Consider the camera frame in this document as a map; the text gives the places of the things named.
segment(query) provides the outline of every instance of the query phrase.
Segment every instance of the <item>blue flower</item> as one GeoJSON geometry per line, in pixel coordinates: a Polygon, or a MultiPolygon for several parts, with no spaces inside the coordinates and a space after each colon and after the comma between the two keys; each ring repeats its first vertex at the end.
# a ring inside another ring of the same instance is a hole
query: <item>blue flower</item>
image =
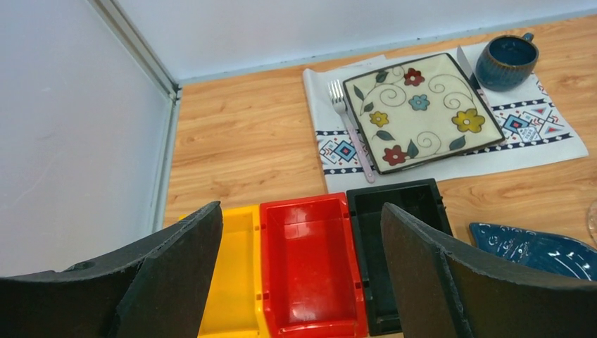
{"type": "Polygon", "coordinates": [[[412,99],[408,100],[408,103],[415,111],[426,111],[427,106],[429,105],[429,100],[427,100],[427,95],[415,95],[412,99]]]}

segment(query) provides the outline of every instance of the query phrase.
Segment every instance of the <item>wood grain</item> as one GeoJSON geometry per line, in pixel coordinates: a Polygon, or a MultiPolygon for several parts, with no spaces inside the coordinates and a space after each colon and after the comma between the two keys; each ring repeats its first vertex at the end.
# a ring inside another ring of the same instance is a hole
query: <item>wood grain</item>
{"type": "MultiPolygon", "coordinates": [[[[454,235],[466,242],[470,242],[467,225],[479,221],[565,234],[594,245],[586,211],[597,199],[597,16],[383,54],[393,58],[440,51],[527,31],[535,34],[541,50],[537,75],[590,155],[439,182],[448,218],[454,235]]],[[[302,72],[329,70],[374,55],[184,87],[165,224],[213,200],[221,200],[223,208],[235,208],[326,193],[302,72]]]]}

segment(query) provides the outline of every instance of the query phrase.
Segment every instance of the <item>cup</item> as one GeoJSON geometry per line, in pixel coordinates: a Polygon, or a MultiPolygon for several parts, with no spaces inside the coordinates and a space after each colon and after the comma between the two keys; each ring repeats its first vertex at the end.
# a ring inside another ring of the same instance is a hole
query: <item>cup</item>
{"type": "Polygon", "coordinates": [[[539,58],[533,37],[526,33],[522,37],[502,35],[491,40],[477,61],[475,75],[481,85],[504,92],[523,83],[539,58]]]}

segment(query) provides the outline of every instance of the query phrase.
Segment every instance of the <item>plastic bin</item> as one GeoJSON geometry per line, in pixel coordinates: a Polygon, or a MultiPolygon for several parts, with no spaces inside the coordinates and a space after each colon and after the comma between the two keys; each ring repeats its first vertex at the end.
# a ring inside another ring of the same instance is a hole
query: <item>plastic bin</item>
{"type": "Polygon", "coordinates": [[[369,334],[400,332],[380,221],[384,203],[395,204],[432,227],[452,235],[435,180],[348,190],[355,246],[367,308],[369,334]]]}
{"type": "Polygon", "coordinates": [[[261,204],[263,309],[273,337],[365,337],[343,193],[261,204]]]}
{"type": "Polygon", "coordinates": [[[261,296],[259,206],[224,210],[199,337],[269,337],[261,296]]]}

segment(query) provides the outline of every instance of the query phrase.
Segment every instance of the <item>metal frame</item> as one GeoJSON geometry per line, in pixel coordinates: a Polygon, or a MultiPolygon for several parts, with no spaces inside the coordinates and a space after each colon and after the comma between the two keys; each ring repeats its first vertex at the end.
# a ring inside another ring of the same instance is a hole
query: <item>metal frame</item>
{"type": "Polygon", "coordinates": [[[182,89],[159,61],[116,0],[88,0],[88,2],[95,8],[114,35],[131,53],[132,57],[157,88],[169,98],[171,103],[170,110],[166,112],[168,114],[168,122],[163,133],[162,148],[160,149],[159,156],[160,162],[158,163],[155,186],[153,187],[153,196],[151,199],[152,210],[148,224],[151,227],[150,230],[156,232],[163,227],[182,89]]]}

